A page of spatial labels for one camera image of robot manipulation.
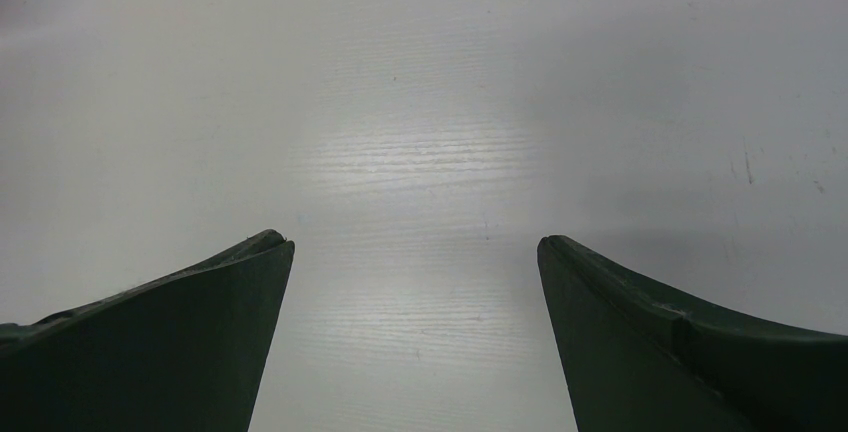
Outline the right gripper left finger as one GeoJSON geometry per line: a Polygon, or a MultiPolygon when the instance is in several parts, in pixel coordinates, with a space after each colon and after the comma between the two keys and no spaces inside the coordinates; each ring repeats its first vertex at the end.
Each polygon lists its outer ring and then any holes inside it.
{"type": "Polygon", "coordinates": [[[295,245],[268,229],[110,297],[1,327],[5,431],[245,431],[295,245]]]}

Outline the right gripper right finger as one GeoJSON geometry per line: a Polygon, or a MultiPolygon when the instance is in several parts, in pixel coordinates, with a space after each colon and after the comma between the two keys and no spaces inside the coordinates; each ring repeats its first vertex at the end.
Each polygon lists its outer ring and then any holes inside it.
{"type": "Polygon", "coordinates": [[[847,339],[757,318],[565,236],[537,263],[581,431],[843,431],[847,339]]]}

